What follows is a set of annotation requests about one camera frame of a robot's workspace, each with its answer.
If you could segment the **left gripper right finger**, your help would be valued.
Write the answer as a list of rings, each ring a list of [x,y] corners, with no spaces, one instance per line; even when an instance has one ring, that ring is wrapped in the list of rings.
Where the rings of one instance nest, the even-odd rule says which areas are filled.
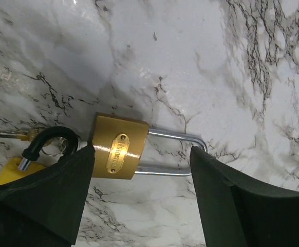
[[[190,167],[207,246],[299,246],[299,192],[257,180],[198,147]]]

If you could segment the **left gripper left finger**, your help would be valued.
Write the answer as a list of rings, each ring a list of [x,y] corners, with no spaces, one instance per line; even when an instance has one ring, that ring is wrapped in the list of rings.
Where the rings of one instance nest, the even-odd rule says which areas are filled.
[[[0,246],[76,243],[95,161],[86,146],[57,163],[0,186]]]

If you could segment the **small brass long-shackle padlock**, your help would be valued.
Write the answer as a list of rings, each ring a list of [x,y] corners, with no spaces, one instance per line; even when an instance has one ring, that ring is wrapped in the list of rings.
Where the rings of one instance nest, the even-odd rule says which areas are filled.
[[[89,141],[95,149],[94,178],[130,180],[136,174],[187,177],[191,169],[173,169],[141,164],[146,138],[155,136],[194,143],[203,151],[208,148],[202,138],[173,131],[153,129],[144,121],[96,113]]]

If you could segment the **yellow padlock with keys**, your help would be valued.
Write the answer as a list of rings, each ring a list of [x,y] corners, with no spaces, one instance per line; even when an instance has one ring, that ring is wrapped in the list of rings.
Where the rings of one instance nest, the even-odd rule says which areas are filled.
[[[45,168],[36,163],[44,146],[51,144],[54,138],[65,141],[63,157],[74,154],[80,145],[80,138],[67,127],[34,127],[30,130],[0,131],[0,137],[28,141],[30,145],[23,151],[22,158],[13,157],[0,172],[0,186],[34,174]]]

